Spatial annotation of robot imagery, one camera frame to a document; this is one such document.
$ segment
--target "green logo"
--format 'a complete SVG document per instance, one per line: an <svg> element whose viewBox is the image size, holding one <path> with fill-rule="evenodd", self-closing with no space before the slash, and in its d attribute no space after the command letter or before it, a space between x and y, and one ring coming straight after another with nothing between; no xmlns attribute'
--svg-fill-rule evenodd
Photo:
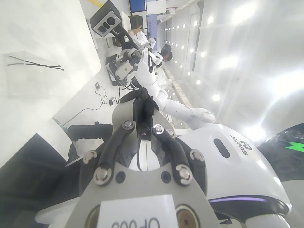
<svg viewBox="0 0 304 228"><path fill-rule="evenodd" d="M299 142L288 142L288 143L290 143L292 146L288 146L286 147L286 149L304 152L304 148L303 148L304 143L299 143Z"/></svg>

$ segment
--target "humanoid robot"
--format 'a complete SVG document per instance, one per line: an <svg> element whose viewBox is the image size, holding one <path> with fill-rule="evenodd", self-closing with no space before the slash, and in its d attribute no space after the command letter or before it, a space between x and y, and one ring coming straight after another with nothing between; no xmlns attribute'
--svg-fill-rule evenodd
<svg viewBox="0 0 304 228"><path fill-rule="evenodd" d="M112 4L105 3L103 8L111 7ZM114 9L110 11L105 21L100 21L103 16L99 10L91 19L92 29L100 36L112 32L122 43L122 52L111 57L106 67L116 81L124 87L128 87L132 81L135 86L146 88L148 94L153 97L160 111L186 122L190 128L197 129L206 123L214 123L215 116L204 108L189 108L184 104L168 99L168 94L157 84L157 78L153 66L159 65L165 56L169 54L165 48L160 53L152 51L155 46L155 39L147 39L143 32L130 37L120 25L121 18Z"/></svg>
<svg viewBox="0 0 304 228"><path fill-rule="evenodd" d="M119 12L108 1L93 16L91 25L102 37L112 32L121 39L127 37L133 44L120 21ZM123 50L121 56L122 59L113 64L117 69L113 74L126 86L131 79L127 76L131 71L140 71L135 64L149 56L149 51L136 45L134 49ZM150 53L150 56L153 60L157 54ZM120 69L127 69L128 75L122 75L125 73ZM152 99L148 92L158 99ZM127 211L135 215L133 212L139 209L128 205L130 200L147 201L146 197L154 197L140 206L142 210L151 211L153 207L160 208L155 198L168 195L173 201L166 202L160 216L168 215L166 210L173 208L177 218L165 224L158 216L147 217L148 221L142 219L143 227L220 227L219 220L233 218L247 228L289 228L285 216L291 211L290 201L262 153L224 125L204 123L199 128L204 117L193 122L195 131L176 137L170 123L159 112L167 103L172 103L166 102L165 96L152 86L117 105L112 116L112 136L96 150L89 151L81 161L80 198L65 228L137 227L136 219L131 215L122 217L119 209L127 205ZM151 133L151 149L160 168L133 171L128 167L143 131ZM106 206L112 206L111 210L105 209L107 203Z"/></svg>

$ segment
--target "gray metal plate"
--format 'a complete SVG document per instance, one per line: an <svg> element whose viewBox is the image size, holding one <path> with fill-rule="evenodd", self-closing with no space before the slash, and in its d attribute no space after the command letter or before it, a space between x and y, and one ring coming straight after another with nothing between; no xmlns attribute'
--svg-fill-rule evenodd
<svg viewBox="0 0 304 228"><path fill-rule="evenodd" d="M125 172L126 179L123 183L118 184L115 176L120 171ZM169 172L172 177L167 184L161 179L163 171ZM171 164L166 164L153 171L133 171L116 163L114 177L108 186L102 188L93 181L90 182L65 228L83 228L90 211L102 201L162 194L172 194L175 206L180 204L190 206L198 216L200 227L220 227L214 211L196 181L193 179L187 187L176 184L172 176Z"/></svg>

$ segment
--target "person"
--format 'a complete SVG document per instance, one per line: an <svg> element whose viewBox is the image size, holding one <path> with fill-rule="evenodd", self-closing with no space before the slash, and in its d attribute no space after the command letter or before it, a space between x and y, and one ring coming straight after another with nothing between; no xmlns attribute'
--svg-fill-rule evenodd
<svg viewBox="0 0 304 228"><path fill-rule="evenodd" d="M173 58L172 48L170 45L165 44L165 46L161 49L161 55L163 56L163 61L167 62L170 61ZM162 66L163 63L161 62L159 65L155 65L156 68L159 68Z"/></svg>

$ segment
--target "metal bolt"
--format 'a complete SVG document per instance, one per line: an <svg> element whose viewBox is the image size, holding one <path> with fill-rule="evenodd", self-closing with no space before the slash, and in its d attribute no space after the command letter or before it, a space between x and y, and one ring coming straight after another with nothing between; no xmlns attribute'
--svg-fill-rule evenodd
<svg viewBox="0 0 304 228"><path fill-rule="evenodd" d="M188 170L186 168L182 168L180 171L179 171L179 176L184 179L184 180L187 180L189 177L190 177L190 174L188 172Z"/></svg>
<svg viewBox="0 0 304 228"><path fill-rule="evenodd" d="M109 181L109 179L111 178L111 175L112 175L111 168L104 169L104 168L98 167L94 172L93 180L97 185L103 185Z"/></svg>
<svg viewBox="0 0 304 228"><path fill-rule="evenodd" d="M171 129L167 129L168 134L174 139L175 138L175 134L174 131Z"/></svg>
<svg viewBox="0 0 304 228"><path fill-rule="evenodd" d="M197 160L200 160L202 158L202 154L200 152L194 152L193 155Z"/></svg>
<svg viewBox="0 0 304 228"><path fill-rule="evenodd" d="M125 128L131 128L132 125L133 125L133 123L131 121L126 121L124 124Z"/></svg>
<svg viewBox="0 0 304 228"><path fill-rule="evenodd" d="M180 176L181 184L189 185L193 178L192 171L190 170L190 168L187 165L178 164L176 166L176 170L178 171L178 174Z"/></svg>
<svg viewBox="0 0 304 228"><path fill-rule="evenodd" d="M155 129L155 132L158 135L160 135L160 134L162 134L164 132L164 128L160 124L154 125L153 128Z"/></svg>
<svg viewBox="0 0 304 228"><path fill-rule="evenodd" d="M192 160L200 160L201 162L204 162L204 156L199 150L192 150L190 151L190 157Z"/></svg>
<svg viewBox="0 0 304 228"><path fill-rule="evenodd" d="M92 159L92 158L97 158L97 152L92 150L92 151L88 151L84 156L83 156L83 163L84 164L88 164L89 161Z"/></svg>

